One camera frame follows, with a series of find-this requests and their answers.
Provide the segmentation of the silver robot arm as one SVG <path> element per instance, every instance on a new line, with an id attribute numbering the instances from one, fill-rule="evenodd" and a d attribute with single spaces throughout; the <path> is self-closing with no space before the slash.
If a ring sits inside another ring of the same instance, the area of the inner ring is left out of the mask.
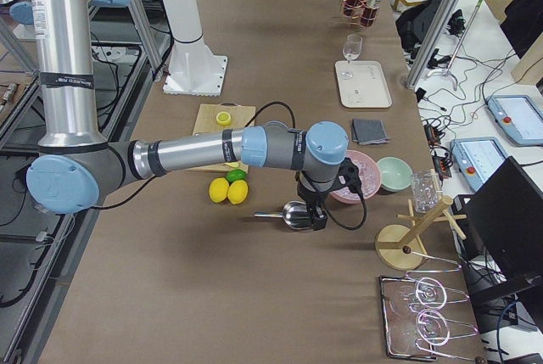
<path id="1" fill-rule="evenodd" d="M 327 222 L 328 193 L 354 187 L 345 130 L 329 121 L 308 131 L 280 122 L 170 141 L 110 143 L 98 129 L 88 8 L 131 0 L 31 0 L 46 132 L 26 173 L 35 201 L 58 214 L 93 207 L 118 188 L 150 177 L 222 162 L 299 172 L 311 227 Z"/>

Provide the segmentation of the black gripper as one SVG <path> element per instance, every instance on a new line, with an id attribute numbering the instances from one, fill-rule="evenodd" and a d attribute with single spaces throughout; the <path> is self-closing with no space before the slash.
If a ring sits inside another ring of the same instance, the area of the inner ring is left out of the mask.
<path id="1" fill-rule="evenodd" d="M 297 171 L 295 179 L 297 193 L 305 201 L 311 218 L 311 228 L 314 231 L 324 229 L 327 225 L 327 213 L 324 210 L 326 195 L 319 190 L 317 183 L 309 178 L 305 171 Z"/>

